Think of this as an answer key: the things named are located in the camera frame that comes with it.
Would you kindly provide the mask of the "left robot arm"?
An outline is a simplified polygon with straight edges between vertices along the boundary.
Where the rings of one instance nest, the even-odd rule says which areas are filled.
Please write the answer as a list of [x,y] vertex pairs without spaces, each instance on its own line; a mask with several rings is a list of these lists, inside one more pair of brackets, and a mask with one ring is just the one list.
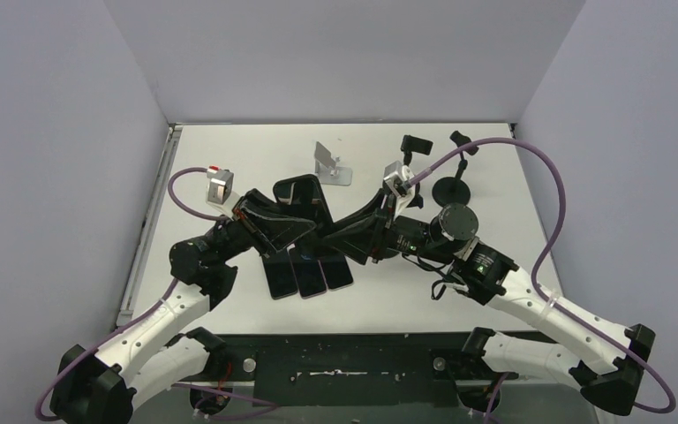
[[215,379],[226,367],[221,341],[205,329],[186,327],[213,311],[232,292],[237,268],[228,261],[251,249],[271,257],[320,227],[312,201],[272,201],[253,189],[239,195],[214,188],[207,203],[217,209],[204,235],[169,251],[171,283],[144,313],[93,347],[67,351],[48,393],[52,420],[127,423],[158,393],[199,374]]

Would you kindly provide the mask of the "silver phone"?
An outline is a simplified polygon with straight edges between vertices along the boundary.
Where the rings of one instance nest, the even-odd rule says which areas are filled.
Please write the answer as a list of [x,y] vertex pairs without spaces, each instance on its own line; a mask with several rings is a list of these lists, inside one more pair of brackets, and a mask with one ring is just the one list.
[[340,290],[354,283],[349,264],[344,255],[335,253],[318,258],[325,283],[330,291]]

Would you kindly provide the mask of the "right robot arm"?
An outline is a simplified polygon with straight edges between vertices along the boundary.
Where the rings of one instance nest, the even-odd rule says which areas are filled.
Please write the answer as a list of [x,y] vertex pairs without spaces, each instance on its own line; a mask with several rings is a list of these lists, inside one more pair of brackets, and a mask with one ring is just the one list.
[[320,247],[361,264],[387,252],[419,258],[440,275],[434,299],[452,290],[545,336],[536,342],[474,329],[461,353],[468,375],[528,375],[576,389],[607,413],[627,416],[637,408],[655,339],[650,328],[610,322],[545,287],[533,271],[478,238],[478,218],[462,203],[444,206],[428,223],[403,216],[401,207],[384,194],[321,231]]

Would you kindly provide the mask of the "purple phone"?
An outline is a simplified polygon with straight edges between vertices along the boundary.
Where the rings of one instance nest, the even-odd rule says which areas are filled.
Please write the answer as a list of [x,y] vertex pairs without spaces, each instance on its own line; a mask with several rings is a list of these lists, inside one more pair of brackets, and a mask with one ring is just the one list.
[[296,248],[289,250],[289,257],[302,299],[319,296],[327,291],[325,278],[317,260],[305,259]]

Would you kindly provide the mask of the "black phone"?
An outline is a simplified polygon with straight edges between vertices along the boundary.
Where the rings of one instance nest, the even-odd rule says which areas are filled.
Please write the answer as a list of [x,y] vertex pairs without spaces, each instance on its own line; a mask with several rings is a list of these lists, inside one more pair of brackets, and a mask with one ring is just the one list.
[[268,258],[262,257],[261,260],[271,299],[284,299],[298,293],[298,283],[287,250]]
[[325,235],[332,229],[333,219],[318,178],[305,174],[274,183],[275,201],[282,212],[316,223],[316,231]]

